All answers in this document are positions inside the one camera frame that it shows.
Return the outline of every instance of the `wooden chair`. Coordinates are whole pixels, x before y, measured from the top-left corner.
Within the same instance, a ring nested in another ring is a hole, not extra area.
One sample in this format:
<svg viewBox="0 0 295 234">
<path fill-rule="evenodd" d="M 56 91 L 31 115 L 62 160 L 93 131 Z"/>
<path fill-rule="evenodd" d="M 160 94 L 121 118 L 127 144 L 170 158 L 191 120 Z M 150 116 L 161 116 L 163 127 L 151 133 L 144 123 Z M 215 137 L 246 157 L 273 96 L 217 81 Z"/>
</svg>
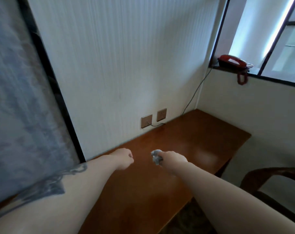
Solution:
<svg viewBox="0 0 295 234">
<path fill-rule="evenodd" d="M 295 223 L 295 214 L 293 212 L 279 204 L 265 193 L 258 191 L 259 188 L 273 175 L 288 177 L 295 181 L 295 168 L 263 168 L 253 170 L 246 174 L 242 180 L 240 188 L 252 194 Z"/>
</svg>

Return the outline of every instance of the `tattoo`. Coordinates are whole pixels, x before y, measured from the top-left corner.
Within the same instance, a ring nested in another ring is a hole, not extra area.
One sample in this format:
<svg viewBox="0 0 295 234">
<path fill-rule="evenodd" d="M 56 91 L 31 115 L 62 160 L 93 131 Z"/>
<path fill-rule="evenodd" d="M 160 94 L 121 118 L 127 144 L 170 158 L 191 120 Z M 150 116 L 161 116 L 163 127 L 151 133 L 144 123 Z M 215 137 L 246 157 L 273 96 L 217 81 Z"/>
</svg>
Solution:
<svg viewBox="0 0 295 234">
<path fill-rule="evenodd" d="M 7 213 L 20 208 L 30 202 L 49 197 L 52 195 L 62 195 L 65 193 L 62 179 L 64 175 L 75 175 L 87 170 L 87 163 L 80 164 L 69 170 L 62 171 L 46 180 L 40 181 L 30 188 L 22 191 L 7 206 L 0 210 L 0 218 Z"/>
</svg>

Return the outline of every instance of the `electrical socket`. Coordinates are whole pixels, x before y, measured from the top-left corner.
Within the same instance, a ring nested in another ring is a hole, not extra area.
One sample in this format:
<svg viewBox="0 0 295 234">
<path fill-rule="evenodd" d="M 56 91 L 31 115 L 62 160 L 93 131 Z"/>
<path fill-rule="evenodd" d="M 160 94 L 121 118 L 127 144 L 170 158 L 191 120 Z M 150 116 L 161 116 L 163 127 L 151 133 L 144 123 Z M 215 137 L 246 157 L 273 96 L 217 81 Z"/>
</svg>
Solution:
<svg viewBox="0 0 295 234">
<path fill-rule="evenodd" d="M 166 114 L 167 114 L 167 108 L 164 108 L 162 110 L 159 110 L 157 112 L 156 121 L 161 121 L 161 120 L 165 119 L 166 118 Z"/>
<path fill-rule="evenodd" d="M 141 118 L 141 128 L 145 128 L 147 126 L 152 125 L 152 117 L 153 115 L 148 115 Z"/>
</svg>

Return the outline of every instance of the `window frame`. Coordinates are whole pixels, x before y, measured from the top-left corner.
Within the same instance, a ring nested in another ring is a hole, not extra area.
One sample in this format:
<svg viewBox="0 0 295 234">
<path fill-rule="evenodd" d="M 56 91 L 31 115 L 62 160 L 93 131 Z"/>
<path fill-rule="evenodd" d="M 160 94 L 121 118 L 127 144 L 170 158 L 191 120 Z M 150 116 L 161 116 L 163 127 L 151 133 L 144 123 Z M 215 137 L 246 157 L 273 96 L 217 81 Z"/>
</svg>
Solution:
<svg viewBox="0 0 295 234">
<path fill-rule="evenodd" d="M 210 57 L 208 67 L 212 68 L 212 69 L 216 69 L 216 70 L 221 70 L 221 71 L 226 71 L 226 72 L 231 72 L 231 73 L 238 73 L 235 70 L 220 67 L 219 65 L 214 65 L 214 57 L 215 57 L 215 54 L 216 54 L 216 50 L 217 50 L 218 42 L 220 40 L 220 36 L 222 34 L 221 32 L 222 32 L 222 28 L 224 26 L 224 22 L 225 22 L 225 19 L 226 19 L 226 14 L 227 14 L 227 11 L 228 11 L 228 8 L 229 8 L 229 5 L 230 5 L 230 1 L 231 0 L 227 0 L 227 2 L 226 2 L 224 12 L 223 12 L 223 16 L 222 16 L 222 19 L 221 19 L 221 22 L 220 22 L 220 27 L 219 27 L 219 30 L 218 30 L 218 34 L 217 34 L 216 41 L 215 41 L 215 44 L 214 44 L 214 47 L 213 47 L 213 50 L 212 50 L 212 54 L 211 54 L 211 57 Z M 295 20 L 290 20 L 292 18 L 292 14 L 294 13 L 294 11 L 295 11 L 295 0 L 293 1 L 292 5 L 291 5 L 291 7 L 290 7 L 290 9 L 288 11 L 288 13 L 286 15 L 286 18 L 285 18 L 284 22 L 282 23 L 282 26 L 279 29 L 278 34 L 276 35 L 270 50 L 268 51 L 267 55 L 265 56 L 264 61 L 262 62 L 262 65 L 261 65 L 261 67 L 259 69 L 259 72 L 257 74 L 255 74 L 251 70 L 250 72 L 247 73 L 248 76 L 253 77 L 253 78 L 258 78 L 258 79 L 262 79 L 262 80 L 267 80 L 267 81 L 271 81 L 271 82 L 280 83 L 280 84 L 295 87 L 295 82 L 290 82 L 290 81 L 286 81 L 286 80 L 282 80 L 282 79 L 278 79 L 278 78 L 271 78 L 271 77 L 267 77 L 267 76 L 262 75 L 262 73 L 263 73 L 263 71 L 264 71 L 264 69 L 265 69 L 265 67 L 266 67 L 266 65 L 267 65 L 267 63 L 268 63 L 268 61 L 269 61 L 269 59 L 270 59 L 276 45 L 277 45 L 277 43 L 278 43 L 278 40 L 280 39 L 282 33 L 284 32 L 284 29 L 286 28 L 286 26 L 295 26 Z"/>
</svg>

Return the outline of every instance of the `window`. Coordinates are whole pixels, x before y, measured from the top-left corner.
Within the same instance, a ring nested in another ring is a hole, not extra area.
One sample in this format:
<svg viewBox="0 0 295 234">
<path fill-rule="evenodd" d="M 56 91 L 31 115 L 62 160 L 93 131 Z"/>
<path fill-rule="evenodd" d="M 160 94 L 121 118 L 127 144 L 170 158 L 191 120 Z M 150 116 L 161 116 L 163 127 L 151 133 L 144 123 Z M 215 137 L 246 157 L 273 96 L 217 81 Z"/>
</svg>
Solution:
<svg viewBox="0 0 295 234">
<path fill-rule="evenodd" d="M 227 70 L 223 54 L 252 63 L 250 76 L 295 86 L 295 0 L 227 0 L 210 67 Z"/>
</svg>

